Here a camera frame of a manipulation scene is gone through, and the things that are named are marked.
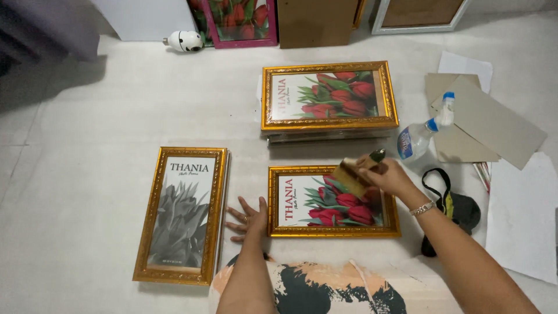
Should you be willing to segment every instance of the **paint brush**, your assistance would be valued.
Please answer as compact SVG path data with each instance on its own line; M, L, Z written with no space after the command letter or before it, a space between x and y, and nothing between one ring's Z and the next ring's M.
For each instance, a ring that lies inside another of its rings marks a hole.
M369 179L358 172L358 169L372 169L386 157L385 149L373 151L365 158L345 158L333 170L332 176L341 183L349 192L358 198L362 198L369 187L374 186Z

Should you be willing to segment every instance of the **woman's right hand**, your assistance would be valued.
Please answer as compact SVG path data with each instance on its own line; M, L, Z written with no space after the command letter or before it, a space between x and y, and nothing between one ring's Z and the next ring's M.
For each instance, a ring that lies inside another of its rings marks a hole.
M399 198L417 189L403 167L391 158L383 159L371 170L361 168L359 171L384 192Z

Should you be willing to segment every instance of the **water bottle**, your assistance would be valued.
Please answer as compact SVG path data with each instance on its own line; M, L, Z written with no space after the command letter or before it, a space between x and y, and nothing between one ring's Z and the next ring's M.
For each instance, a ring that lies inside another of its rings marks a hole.
M413 123L406 127L397 138L397 151L404 163L411 163L426 153L434 134L453 124L455 95L444 94L440 113L425 123Z

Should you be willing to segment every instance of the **hand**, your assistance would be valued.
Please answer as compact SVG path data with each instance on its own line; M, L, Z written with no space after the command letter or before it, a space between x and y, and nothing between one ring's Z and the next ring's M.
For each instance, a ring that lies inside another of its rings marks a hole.
M403 167L391 158L385 158L371 170L360 168L359 171L384 192L399 198L417 189Z
M225 225L237 232L257 232L262 237L267 236L268 212L266 199L261 196L259 197L259 212L250 207L242 196L238 197L238 201L246 214L240 213L232 207L227 207L227 211L240 221L241 224L237 225L236 223L226 222ZM233 236L230 239L233 242L242 242L244 241L244 236Z

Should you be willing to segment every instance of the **cardboard sheet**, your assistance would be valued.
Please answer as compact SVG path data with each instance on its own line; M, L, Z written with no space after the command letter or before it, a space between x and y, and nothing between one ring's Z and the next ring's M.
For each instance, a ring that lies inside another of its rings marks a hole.
M463 76L480 88L479 78L474 74L437 74L429 73L425 77L426 99L430 117L438 115L444 93L449 91L457 77ZM456 96L456 106L467 106L466 98ZM470 137L455 124L434 135L438 160L443 163L476 163L480 161L498 161L500 156L488 147Z
M493 163L490 187L487 252L504 268L556 284L558 179L550 158L535 153L523 171Z
M455 93L455 124L519 170L544 142L547 134L459 76L448 90Z
M279 0L281 48L349 44L358 0Z
M492 81L492 63L442 51L438 73L476 74L479 76L480 88L488 94Z

